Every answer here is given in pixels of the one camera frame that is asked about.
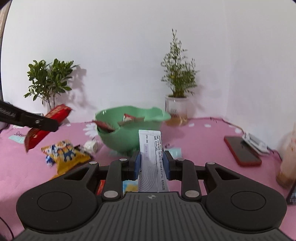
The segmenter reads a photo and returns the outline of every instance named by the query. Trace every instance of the potted plant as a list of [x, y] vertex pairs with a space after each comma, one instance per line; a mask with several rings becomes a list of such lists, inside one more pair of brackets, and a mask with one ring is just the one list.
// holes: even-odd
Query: potted plant
[[47, 103], [51, 110], [55, 107], [57, 95], [72, 90], [67, 80], [72, 78], [70, 74], [77, 65], [73, 65], [74, 61], [61, 62], [58, 59], [53, 64], [46, 64], [45, 60], [33, 62], [29, 64], [30, 71], [27, 72], [31, 85], [24, 97], [33, 95], [33, 101], [40, 98], [42, 104]]
[[171, 115], [166, 123], [171, 126], [184, 125], [187, 122], [187, 94], [194, 94], [192, 88], [196, 87], [195, 60], [187, 62], [184, 55], [186, 49], [176, 37], [177, 31], [172, 29], [173, 40], [170, 43], [170, 51], [165, 55], [161, 66], [165, 68], [165, 75], [161, 81], [166, 82], [172, 90], [172, 94], [165, 97], [165, 111]]

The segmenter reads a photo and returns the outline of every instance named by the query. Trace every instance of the pink tablecloth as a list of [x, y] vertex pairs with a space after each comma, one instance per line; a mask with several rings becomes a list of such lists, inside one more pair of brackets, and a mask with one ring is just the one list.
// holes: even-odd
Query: pink tablecloth
[[[27, 130], [27, 128], [16, 129], [10, 126], [0, 134], [0, 216], [8, 223], [15, 236], [23, 230], [15, 210], [17, 199], [26, 190], [48, 181], [56, 174], [55, 166], [48, 167], [46, 165], [45, 155], [40, 151], [40, 148], [64, 139], [71, 140], [74, 145], [83, 144], [96, 134], [92, 124], [64, 125], [57, 132], [50, 133], [26, 154], [23, 144], [8, 138], [11, 136], [22, 137]], [[240, 135], [241, 133], [222, 121], [193, 119], [183, 127], [172, 128], [163, 125], [161, 131], [163, 144], [169, 143], [170, 147], [181, 147], [183, 157], [193, 161], [196, 165], [204, 165], [208, 161], [214, 161], [270, 186], [284, 196], [288, 193], [275, 181], [275, 175], [280, 166], [277, 155], [262, 158], [260, 167], [240, 167], [236, 164], [223, 138], [225, 135]], [[95, 158], [101, 165], [109, 165], [119, 156], [103, 146]], [[171, 191], [180, 191], [181, 189], [179, 181], [170, 181], [169, 186]], [[296, 239], [295, 222], [296, 206], [289, 206], [280, 229], [293, 239]], [[11, 239], [8, 229], [1, 221], [0, 233], [5, 235], [7, 239]]]

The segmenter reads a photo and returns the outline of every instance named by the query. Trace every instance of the white flower pot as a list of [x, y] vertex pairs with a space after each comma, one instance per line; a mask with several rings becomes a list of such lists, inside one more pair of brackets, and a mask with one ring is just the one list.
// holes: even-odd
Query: white flower pot
[[166, 121], [168, 126], [185, 125], [188, 121], [187, 117], [188, 98], [165, 97], [165, 111], [171, 116], [170, 120]]

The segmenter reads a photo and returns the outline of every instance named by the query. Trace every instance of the yellow snack bag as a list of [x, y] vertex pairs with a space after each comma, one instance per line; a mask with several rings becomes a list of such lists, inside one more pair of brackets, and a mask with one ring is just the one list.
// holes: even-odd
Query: yellow snack bag
[[60, 141], [54, 145], [42, 147], [41, 151], [57, 164], [57, 175], [65, 174], [74, 166], [91, 159], [90, 155], [75, 149], [69, 140]]

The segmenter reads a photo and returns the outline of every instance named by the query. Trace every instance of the white snack bag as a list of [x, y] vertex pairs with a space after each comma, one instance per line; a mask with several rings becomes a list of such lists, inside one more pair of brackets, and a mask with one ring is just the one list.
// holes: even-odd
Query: white snack bag
[[139, 192], [168, 192], [168, 182], [163, 167], [160, 131], [139, 130], [142, 156], [139, 173]]

